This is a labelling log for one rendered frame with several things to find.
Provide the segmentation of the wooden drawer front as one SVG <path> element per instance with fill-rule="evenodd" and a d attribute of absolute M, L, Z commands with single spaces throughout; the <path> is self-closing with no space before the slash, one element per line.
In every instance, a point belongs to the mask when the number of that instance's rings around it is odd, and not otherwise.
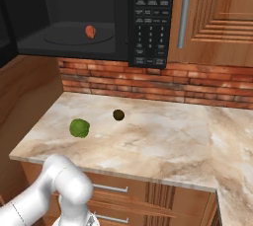
<path fill-rule="evenodd" d="M 106 208 L 141 207 L 145 203 L 146 182 L 86 172 L 94 185 L 91 206 Z"/>
<path fill-rule="evenodd" d="M 96 213 L 99 215 L 105 215 L 114 218 L 127 219 L 128 224 L 108 221 L 104 219 L 98 218 L 101 226 L 144 226 L 144 216 L 139 214 L 134 214 L 126 211 L 118 211 L 113 208 L 106 208 L 105 206 L 98 205 L 93 201 L 88 202 L 88 208 L 92 213 Z M 58 195 L 54 194 L 51 197 L 50 207 L 46 215 L 42 218 L 43 226 L 51 226 L 53 222 L 60 215 L 60 207 L 58 203 Z"/>

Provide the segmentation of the green leafy vegetable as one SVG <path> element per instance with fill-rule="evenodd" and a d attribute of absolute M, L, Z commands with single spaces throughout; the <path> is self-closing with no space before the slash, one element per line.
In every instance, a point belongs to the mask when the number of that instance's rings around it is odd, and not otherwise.
<path fill-rule="evenodd" d="M 89 128 L 89 122 L 81 118 L 73 119 L 69 125 L 70 134 L 74 137 L 85 138 L 89 133 Z"/>

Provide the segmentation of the orange round food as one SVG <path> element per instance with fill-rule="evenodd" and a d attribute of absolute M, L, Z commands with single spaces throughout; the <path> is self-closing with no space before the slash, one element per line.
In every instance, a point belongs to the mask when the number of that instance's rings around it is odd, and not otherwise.
<path fill-rule="evenodd" d="M 87 38 L 94 38 L 96 35 L 96 28 L 94 26 L 88 25 L 85 28 L 85 34 Z"/>

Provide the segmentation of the black microwave oven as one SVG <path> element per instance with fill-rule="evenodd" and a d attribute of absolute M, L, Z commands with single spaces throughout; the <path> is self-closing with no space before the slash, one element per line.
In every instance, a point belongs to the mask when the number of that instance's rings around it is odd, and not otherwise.
<path fill-rule="evenodd" d="M 164 69 L 173 0 L 5 0 L 20 54 Z M 87 38 L 85 28 L 96 28 Z"/>

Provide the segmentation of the tall wooden side panel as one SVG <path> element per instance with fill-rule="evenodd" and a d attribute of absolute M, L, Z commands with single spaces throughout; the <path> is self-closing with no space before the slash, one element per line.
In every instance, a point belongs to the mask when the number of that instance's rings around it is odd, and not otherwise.
<path fill-rule="evenodd" d="M 0 68 L 0 206 L 28 185 L 10 152 L 62 91 L 54 57 L 18 55 Z"/>

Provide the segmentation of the black microwave door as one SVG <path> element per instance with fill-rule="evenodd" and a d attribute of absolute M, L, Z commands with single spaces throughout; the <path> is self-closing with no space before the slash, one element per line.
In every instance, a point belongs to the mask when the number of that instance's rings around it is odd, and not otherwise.
<path fill-rule="evenodd" d="M 5 0 L 0 0 L 0 68 L 18 55 L 17 43 Z"/>

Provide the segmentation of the dark olive round fruit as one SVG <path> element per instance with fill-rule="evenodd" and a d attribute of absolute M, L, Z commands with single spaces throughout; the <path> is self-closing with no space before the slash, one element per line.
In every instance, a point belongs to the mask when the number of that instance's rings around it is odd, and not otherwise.
<path fill-rule="evenodd" d="M 113 117 L 115 120 L 123 120 L 125 113 L 122 110 L 114 110 Z"/>

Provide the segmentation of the wooden cupboard door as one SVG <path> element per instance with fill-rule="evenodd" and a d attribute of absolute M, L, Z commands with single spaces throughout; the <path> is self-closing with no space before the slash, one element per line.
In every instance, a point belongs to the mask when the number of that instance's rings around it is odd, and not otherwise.
<path fill-rule="evenodd" d="M 253 67 L 253 0 L 190 0 L 178 46 L 183 0 L 173 0 L 168 60 Z"/>

